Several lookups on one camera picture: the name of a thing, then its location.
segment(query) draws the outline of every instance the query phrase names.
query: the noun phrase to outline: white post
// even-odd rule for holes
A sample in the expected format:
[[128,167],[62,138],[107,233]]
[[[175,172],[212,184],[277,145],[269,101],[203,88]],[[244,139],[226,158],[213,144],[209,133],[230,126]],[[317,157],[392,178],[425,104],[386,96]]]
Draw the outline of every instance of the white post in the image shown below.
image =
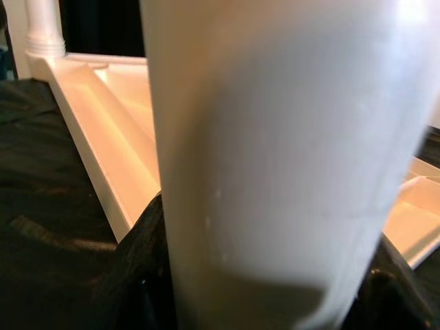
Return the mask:
[[142,18],[180,329],[340,326],[435,103],[440,3]]
[[57,0],[26,0],[26,10],[29,25],[28,56],[64,56],[65,43],[57,26]]

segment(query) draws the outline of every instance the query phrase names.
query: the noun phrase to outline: white tube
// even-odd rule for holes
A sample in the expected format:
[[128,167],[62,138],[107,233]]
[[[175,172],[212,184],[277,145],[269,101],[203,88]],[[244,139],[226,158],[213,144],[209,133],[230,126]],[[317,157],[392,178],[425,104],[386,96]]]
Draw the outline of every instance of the white tube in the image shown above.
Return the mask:
[[62,57],[65,44],[57,25],[57,0],[26,0],[30,56]]
[[180,329],[339,327],[435,103],[439,2],[142,9]]

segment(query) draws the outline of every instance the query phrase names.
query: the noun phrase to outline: white column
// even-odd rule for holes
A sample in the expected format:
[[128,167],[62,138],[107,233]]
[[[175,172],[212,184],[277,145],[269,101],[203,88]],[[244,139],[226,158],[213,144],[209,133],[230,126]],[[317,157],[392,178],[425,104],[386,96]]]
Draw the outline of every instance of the white column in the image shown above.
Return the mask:
[[142,16],[180,329],[339,327],[435,103],[440,3]]
[[35,57],[62,57],[65,44],[58,29],[57,0],[26,0],[29,30],[27,53]]

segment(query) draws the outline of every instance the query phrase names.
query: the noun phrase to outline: white cylinder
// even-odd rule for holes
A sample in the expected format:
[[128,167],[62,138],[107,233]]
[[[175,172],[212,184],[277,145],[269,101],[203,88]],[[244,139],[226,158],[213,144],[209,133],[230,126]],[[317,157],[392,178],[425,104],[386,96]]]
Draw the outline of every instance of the white cylinder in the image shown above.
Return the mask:
[[439,91],[439,2],[142,9],[180,329],[339,327]]
[[65,43],[57,26],[57,0],[26,0],[29,31],[27,52],[33,56],[61,57]]

